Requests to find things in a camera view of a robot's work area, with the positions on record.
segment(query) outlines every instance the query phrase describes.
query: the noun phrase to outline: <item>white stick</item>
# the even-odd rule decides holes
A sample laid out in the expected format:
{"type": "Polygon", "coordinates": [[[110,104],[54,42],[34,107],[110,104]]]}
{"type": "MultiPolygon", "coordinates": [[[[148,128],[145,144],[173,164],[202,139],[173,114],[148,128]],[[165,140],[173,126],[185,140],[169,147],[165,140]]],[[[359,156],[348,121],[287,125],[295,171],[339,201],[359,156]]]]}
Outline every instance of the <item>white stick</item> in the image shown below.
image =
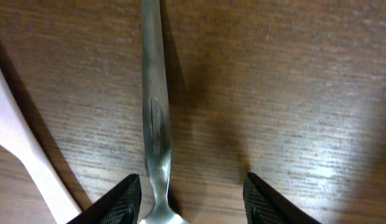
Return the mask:
{"type": "Polygon", "coordinates": [[[80,212],[28,127],[0,69],[0,145],[26,167],[58,224],[80,212]]]}

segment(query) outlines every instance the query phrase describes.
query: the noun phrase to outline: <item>brown wooden surface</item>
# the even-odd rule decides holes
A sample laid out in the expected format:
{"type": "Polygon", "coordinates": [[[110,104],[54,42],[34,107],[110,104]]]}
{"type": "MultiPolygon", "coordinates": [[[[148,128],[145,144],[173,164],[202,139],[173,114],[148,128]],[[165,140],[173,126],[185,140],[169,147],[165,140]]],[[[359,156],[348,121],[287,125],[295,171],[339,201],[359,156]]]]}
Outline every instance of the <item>brown wooden surface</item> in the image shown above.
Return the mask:
{"type": "MultiPolygon", "coordinates": [[[[166,1],[171,194],[191,223],[245,223],[248,170],[320,222],[386,223],[386,4],[311,2],[166,1]]],[[[76,201],[139,173],[142,217],[140,25],[137,0],[0,1],[0,66],[76,201]]],[[[1,147],[0,223],[54,223],[1,147]]]]}

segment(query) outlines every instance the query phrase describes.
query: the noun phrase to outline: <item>wood grain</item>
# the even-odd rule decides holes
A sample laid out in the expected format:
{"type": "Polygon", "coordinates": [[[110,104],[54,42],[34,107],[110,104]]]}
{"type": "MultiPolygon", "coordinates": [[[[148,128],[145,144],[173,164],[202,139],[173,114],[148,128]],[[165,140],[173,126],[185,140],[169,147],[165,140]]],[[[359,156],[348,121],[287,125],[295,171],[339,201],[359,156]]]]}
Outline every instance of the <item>wood grain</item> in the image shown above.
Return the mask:
{"type": "MultiPolygon", "coordinates": [[[[322,223],[386,223],[386,3],[162,4],[171,194],[191,223],[245,223],[254,171],[322,223]]],[[[139,1],[0,0],[0,65],[82,208],[130,173],[153,204],[139,1]]],[[[0,148],[0,223],[54,223],[0,148]]]]}

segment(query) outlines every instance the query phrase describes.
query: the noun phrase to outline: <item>utensil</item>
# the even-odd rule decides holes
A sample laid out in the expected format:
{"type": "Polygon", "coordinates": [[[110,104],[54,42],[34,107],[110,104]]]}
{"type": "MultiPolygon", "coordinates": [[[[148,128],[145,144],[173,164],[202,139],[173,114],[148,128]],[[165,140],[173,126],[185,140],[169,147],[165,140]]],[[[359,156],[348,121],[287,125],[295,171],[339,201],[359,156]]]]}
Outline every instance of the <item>utensil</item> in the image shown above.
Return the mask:
{"type": "Polygon", "coordinates": [[[67,223],[81,212],[29,129],[1,69],[0,145],[22,162],[57,223],[67,223]]]}
{"type": "Polygon", "coordinates": [[[144,150],[155,204],[140,224],[187,223],[168,205],[171,174],[169,115],[159,0],[142,1],[142,83],[144,150]]]}

